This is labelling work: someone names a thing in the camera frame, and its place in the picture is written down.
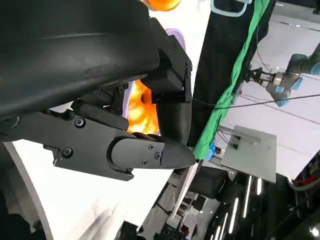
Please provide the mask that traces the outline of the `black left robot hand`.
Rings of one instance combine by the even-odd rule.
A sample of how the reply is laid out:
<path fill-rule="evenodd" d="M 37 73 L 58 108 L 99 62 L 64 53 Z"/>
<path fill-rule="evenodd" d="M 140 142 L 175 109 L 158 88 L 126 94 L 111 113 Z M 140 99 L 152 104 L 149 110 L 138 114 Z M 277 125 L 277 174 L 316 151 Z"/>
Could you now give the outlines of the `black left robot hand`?
<path fill-rule="evenodd" d="M 0 3 L 0 139 L 53 152 L 56 167 L 129 181 L 133 169 L 182 169 L 192 62 L 139 0 Z M 151 90 L 159 135 L 129 133 L 124 90 Z"/>

